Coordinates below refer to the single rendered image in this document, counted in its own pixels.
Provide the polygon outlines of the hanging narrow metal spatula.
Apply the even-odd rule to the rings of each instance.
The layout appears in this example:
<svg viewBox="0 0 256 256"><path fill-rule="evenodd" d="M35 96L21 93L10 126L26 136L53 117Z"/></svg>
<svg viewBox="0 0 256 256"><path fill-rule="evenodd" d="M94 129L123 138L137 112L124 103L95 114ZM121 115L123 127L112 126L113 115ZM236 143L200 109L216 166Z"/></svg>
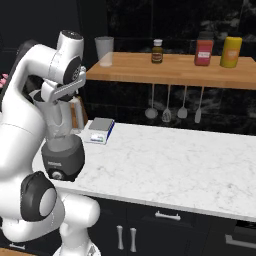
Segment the hanging narrow metal spatula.
<svg viewBox="0 0 256 256"><path fill-rule="evenodd" d="M202 99L203 99L203 93L204 93L204 87L202 87L202 89L201 89L199 105L198 105L198 108L197 108L196 113L195 113L194 121L195 121L196 124L199 124L200 121L201 121L201 114L202 114L201 104L202 104Z"/></svg>

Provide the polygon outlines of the blender with dark grey base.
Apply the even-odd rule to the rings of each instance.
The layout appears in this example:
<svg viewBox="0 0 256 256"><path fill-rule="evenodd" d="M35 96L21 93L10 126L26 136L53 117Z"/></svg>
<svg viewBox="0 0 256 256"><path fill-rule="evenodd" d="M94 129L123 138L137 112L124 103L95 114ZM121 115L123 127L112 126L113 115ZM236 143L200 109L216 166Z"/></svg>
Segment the blender with dark grey base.
<svg viewBox="0 0 256 256"><path fill-rule="evenodd" d="M50 179L74 182L85 164L82 139L72 133L72 113L68 101L45 102L41 93L33 96L43 114L46 142L41 148L44 168Z"/></svg>

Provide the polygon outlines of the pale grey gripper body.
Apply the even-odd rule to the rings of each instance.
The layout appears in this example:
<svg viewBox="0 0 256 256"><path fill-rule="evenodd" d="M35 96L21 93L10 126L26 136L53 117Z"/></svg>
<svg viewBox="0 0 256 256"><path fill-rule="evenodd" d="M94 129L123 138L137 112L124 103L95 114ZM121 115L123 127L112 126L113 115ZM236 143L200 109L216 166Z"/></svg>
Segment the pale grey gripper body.
<svg viewBox="0 0 256 256"><path fill-rule="evenodd" d="M79 88L83 87L85 83L86 83L85 68L81 68L78 78L67 85L58 86L57 82L53 82L48 79L45 79L41 87L41 98L45 102L54 102L65 95L73 94Z"/></svg>

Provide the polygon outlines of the yellow jar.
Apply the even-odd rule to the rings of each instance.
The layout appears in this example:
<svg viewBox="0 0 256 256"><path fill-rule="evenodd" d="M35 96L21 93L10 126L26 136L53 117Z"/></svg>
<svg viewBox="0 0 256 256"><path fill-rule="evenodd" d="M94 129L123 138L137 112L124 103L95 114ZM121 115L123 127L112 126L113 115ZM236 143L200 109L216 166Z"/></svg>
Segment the yellow jar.
<svg viewBox="0 0 256 256"><path fill-rule="evenodd" d="M227 36L224 41L220 66L224 68L235 68L238 62L242 45L241 37Z"/></svg>

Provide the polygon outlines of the hanging metal ladle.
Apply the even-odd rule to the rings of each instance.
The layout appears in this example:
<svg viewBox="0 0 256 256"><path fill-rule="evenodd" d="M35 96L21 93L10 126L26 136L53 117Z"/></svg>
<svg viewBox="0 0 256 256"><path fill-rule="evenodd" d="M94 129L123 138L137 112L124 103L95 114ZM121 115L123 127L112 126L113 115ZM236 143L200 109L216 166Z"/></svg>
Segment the hanging metal ladle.
<svg viewBox="0 0 256 256"><path fill-rule="evenodd" d="M153 92L153 96L154 96L154 88L155 88L155 85L152 85L152 92ZM145 116L148 118L148 119L155 119L157 116L158 116L158 111L154 108L154 97L151 97L151 107L148 108L146 111L145 111Z"/></svg>

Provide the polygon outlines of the red jar with dark lid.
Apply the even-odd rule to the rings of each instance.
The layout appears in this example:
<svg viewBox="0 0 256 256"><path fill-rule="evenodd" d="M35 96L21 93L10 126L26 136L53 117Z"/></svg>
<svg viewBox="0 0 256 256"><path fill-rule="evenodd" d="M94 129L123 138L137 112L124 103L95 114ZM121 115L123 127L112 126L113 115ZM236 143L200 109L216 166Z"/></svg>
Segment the red jar with dark lid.
<svg viewBox="0 0 256 256"><path fill-rule="evenodd" d="M194 64L196 66L208 66L212 55L213 33L201 31L196 42Z"/></svg>

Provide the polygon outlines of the hanging slotted metal spatula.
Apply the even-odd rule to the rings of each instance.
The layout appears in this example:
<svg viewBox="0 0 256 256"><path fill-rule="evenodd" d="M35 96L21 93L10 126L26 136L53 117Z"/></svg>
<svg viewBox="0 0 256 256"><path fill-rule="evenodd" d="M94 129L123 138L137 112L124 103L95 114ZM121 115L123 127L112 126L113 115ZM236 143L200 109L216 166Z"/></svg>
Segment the hanging slotted metal spatula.
<svg viewBox="0 0 256 256"><path fill-rule="evenodd" d="M162 121L168 123L171 121L171 110L169 109L169 103L166 103L166 109L163 111L162 114Z"/></svg>

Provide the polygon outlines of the brown bottle with white cap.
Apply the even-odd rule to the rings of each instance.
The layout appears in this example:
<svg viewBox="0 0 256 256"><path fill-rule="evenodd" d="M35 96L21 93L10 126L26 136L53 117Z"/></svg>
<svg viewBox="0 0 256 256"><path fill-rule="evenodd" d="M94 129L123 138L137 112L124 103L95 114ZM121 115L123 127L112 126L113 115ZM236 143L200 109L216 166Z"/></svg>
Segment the brown bottle with white cap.
<svg viewBox="0 0 256 256"><path fill-rule="evenodd" d="M155 39L153 41L151 61L154 64L160 64L163 61L163 48L162 48L162 39Z"/></svg>

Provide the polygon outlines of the white kitchen scale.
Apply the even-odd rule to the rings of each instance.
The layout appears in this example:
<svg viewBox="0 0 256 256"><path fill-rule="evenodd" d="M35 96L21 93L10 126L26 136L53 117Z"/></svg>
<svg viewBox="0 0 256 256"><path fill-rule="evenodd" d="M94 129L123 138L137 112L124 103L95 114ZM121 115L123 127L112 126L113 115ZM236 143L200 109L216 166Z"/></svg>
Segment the white kitchen scale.
<svg viewBox="0 0 256 256"><path fill-rule="evenodd" d="M85 141L87 143L105 145L113 130L114 125L115 121L113 119L95 117L94 120L85 129Z"/></svg>

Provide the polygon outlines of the wooden wall shelf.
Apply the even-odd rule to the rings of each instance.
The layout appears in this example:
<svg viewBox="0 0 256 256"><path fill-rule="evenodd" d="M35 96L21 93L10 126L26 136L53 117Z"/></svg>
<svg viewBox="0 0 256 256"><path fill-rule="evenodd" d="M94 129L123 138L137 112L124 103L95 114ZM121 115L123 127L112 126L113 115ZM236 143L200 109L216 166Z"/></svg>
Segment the wooden wall shelf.
<svg viewBox="0 0 256 256"><path fill-rule="evenodd" d="M115 52L112 65L93 65L88 80L186 85L256 90L256 62L240 57L235 68L220 66L220 57L212 56L209 66L196 66L193 55L165 54L161 64L151 62L150 53Z"/></svg>

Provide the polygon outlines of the grey translucent cup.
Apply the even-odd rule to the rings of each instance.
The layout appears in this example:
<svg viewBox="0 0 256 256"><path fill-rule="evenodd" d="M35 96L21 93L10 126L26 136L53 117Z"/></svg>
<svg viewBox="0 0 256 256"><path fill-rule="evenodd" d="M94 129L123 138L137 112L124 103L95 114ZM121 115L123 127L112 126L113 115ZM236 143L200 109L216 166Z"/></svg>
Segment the grey translucent cup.
<svg viewBox="0 0 256 256"><path fill-rule="evenodd" d="M96 37L95 45L99 60L99 65L102 67L110 67L112 65L114 38L113 37Z"/></svg>

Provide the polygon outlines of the black drawer front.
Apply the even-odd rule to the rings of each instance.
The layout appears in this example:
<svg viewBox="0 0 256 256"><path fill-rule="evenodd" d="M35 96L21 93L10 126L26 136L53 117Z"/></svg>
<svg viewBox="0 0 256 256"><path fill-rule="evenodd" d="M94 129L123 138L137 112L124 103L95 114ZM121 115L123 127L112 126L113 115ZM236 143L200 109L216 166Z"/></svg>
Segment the black drawer front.
<svg viewBox="0 0 256 256"><path fill-rule="evenodd" d="M179 214L181 220L175 221L165 218L156 218L155 213L157 211L168 215ZM127 217L129 220L151 222L154 224L166 225L167 227L187 228L198 232L207 232L211 225L211 218L206 215L140 204L128 204Z"/></svg>

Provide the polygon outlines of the black cupboard door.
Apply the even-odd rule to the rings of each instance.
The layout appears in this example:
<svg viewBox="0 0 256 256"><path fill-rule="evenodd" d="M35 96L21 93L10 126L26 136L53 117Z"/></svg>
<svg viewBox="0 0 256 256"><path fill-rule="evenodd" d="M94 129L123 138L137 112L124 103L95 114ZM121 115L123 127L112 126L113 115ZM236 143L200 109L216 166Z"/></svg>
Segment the black cupboard door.
<svg viewBox="0 0 256 256"><path fill-rule="evenodd" d="M99 248L101 256L127 256L126 252L126 205L119 201L94 197L100 206L97 223L88 229L90 238ZM118 248L117 227L121 226L123 249Z"/></svg>
<svg viewBox="0 0 256 256"><path fill-rule="evenodd" d="M136 253L129 256L201 256L207 235L186 228L137 225Z"/></svg>

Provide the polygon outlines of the hanging metal turner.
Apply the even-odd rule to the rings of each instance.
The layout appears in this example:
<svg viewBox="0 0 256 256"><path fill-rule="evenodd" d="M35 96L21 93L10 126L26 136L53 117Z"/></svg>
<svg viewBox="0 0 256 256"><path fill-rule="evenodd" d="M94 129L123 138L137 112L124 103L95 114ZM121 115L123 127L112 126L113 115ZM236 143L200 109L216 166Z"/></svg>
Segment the hanging metal turner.
<svg viewBox="0 0 256 256"><path fill-rule="evenodd" d="M187 88L184 88L183 102L186 102L186 94L187 94ZM188 112L185 105L182 105L182 107L177 112L177 116L180 119L185 119L187 117L187 114Z"/></svg>

